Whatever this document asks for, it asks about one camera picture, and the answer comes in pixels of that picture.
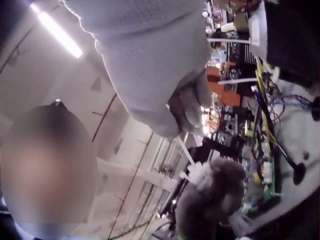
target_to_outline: ceiling light fixture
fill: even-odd
[[[77,44],[66,34],[66,32],[45,12],[41,12],[35,4],[31,4],[32,10],[38,14],[40,22],[49,32],[76,58],[83,54]]]

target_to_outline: blue wire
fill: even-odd
[[[303,103],[294,103],[294,102],[272,102],[269,104],[270,106],[274,106],[274,105],[285,105],[285,106],[295,106],[295,107],[300,107],[304,110],[308,110],[308,111],[319,111],[318,108],[311,108]]]

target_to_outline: wire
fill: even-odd
[[[143,157],[144,157],[144,155],[145,155],[145,153],[146,153],[146,151],[147,151],[147,148],[148,148],[148,146],[149,146],[149,143],[150,143],[150,141],[151,141],[152,136],[153,136],[153,132],[152,132],[152,134],[151,134],[151,136],[150,136],[150,138],[149,138],[149,140],[148,140],[148,142],[147,142],[147,144],[146,144],[146,147],[145,147],[145,149],[144,149],[144,151],[143,151],[142,157],[141,157],[141,159],[140,159],[140,161],[139,161],[139,164],[138,164],[138,166],[137,166],[137,169],[136,169],[136,171],[135,171],[135,173],[134,173],[134,175],[133,175],[133,177],[132,177],[132,179],[131,179],[131,182],[130,182],[130,185],[129,185],[129,187],[128,187],[128,190],[127,190],[127,192],[126,192],[126,194],[125,194],[125,196],[124,196],[124,199],[123,199],[122,204],[121,204],[121,206],[120,206],[120,208],[119,208],[118,214],[117,214],[116,219],[115,219],[115,221],[114,221],[114,223],[113,223],[113,225],[112,225],[111,231],[110,231],[109,236],[108,236],[107,239],[110,239],[110,237],[111,237],[112,231],[113,231],[113,229],[114,229],[114,227],[115,227],[115,225],[116,225],[117,219],[118,219],[118,217],[119,217],[119,215],[120,215],[120,213],[121,213],[121,210],[122,210],[122,208],[123,208],[124,202],[125,202],[125,200],[126,200],[126,198],[127,198],[127,196],[128,196],[128,193],[129,193],[129,191],[130,191],[130,189],[131,189],[131,186],[132,186],[132,184],[133,184],[133,181],[134,181],[134,179],[135,179],[135,177],[136,177],[136,175],[137,175],[137,172],[138,172],[138,170],[139,170],[140,164],[141,164],[141,162],[142,162],[142,160],[143,160]]]

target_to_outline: white plastic connector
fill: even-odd
[[[272,164],[270,162],[263,163],[263,183],[272,183]]]

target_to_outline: black cable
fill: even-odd
[[[95,132],[94,135],[93,135],[92,142],[94,142],[94,140],[96,139],[96,136],[97,136],[98,131],[99,131],[100,127],[101,127],[101,124],[102,124],[103,120],[106,118],[106,115],[107,115],[107,113],[108,113],[108,111],[109,111],[109,109],[110,109],[110,107],[111,107],[111,104],[112,104],[113,101],[115,100],[116,96],[117,96],[117,94],[115,94],[115,95],[113,96],[113,98],[111,99],[111,101],[110,101],[110,103],[109,103],[106,111],[104,112],[104,114],[103,114],[103,116],[102,116],[102,119],[101,119],[101,121],[100,121],[100,123],[99,123],[99,125],[98,125],[98,127],[97,127],[97,129],[96,129],[96,132]]]
[[[131,228],[130,230],[128,230],[128,231],[126,231],[126,232],[124,232],[124,233],[122,233],[122,234],[119,234],[119,235],[117,235],[117,236],[114,236],[114,237],[112,237],[112,238],[109,238],[109,240],[113,240],[113,239],[117,239],[117,238],[123,237],[123,236],[129,234],[130,232],[132,232],[132,231],[134,231],[134,230],[136,230],[136,229],[138,229],[138,228],[141,228],[141,227],[143,227],[144,225],[147,225],[150,221],[151,221],[151,219],[148,220],[148,221],[146,221],[146,222],[143,223],[143,224],[140,224],[140,225],[138,225],[138,226],[135,226],[135,227]]]
[[[147,151],[147,148],[148,148],[148,145],[149,145],[149,143],[150,143],[150,141],[151,141],[152,136],[153,136],[153,132],[152,132],[152,134],[151,134],[151,136],[150,136],[150,138],[149,138],[149,140],[148,140],[148,142],[147,142],[147,144],[146,144],[146,147],[145,147],[145,149],[144,149],[144,151],[143,151],[143,154],[142,154],[142,157],[141,157],[141,159],[140,159],[140,161],[139,161],[139,164],[138,164],[138,166],[137,166],[137,169],[136,169],[136,171],[134,172],[134,175],[133,175],[133,177],[132,177],[132,180],[131,180],[131,182],[130,182],[130,185],[129,185],[129,187],[128,187],[128,190],[127,190],[127,192],[126,192],[126,194],[125,194],[125,196],[124,196],[123,202],[122,202],[122,204],[121,204],[121,206],[120,206],[120,209],[119,209],[119,211],[118,211],[118,214],[117,214],[117,216],[116,216],[115,222],[114,222],[113,225],[112,225],[110,234],[109,234],[109,236],[108,236],[108,240],[110,240],[111,233],[112,233],[112,231],[113,231],[113,229],[114,229],[114,227],[115,227],[115,225],[116,225],[117,219],[118,219],[118,217],[119,217],[119,215],[120,215],[120,212],[121,212],[121,210],[122,210],[122,208],[123,208],[124,202],[125,202],[125,200],[126,200],[126,198],[127,198],[127,196],[128,196],[128,193],[129,193],[130,188],[131,188],[131,186],[132,186],[132,184],[133,184],[133,181],[134,181],[134,179],[135,179],[135,177],[136,177],[136,175],[137,175],[138,169],[139,169],[140,164],[141,164],[141,162],[142,162],[142,160],[143,160],[143,157],[144,157],[144,155],[145,155],[145,153],[146,153],[146,151]]]

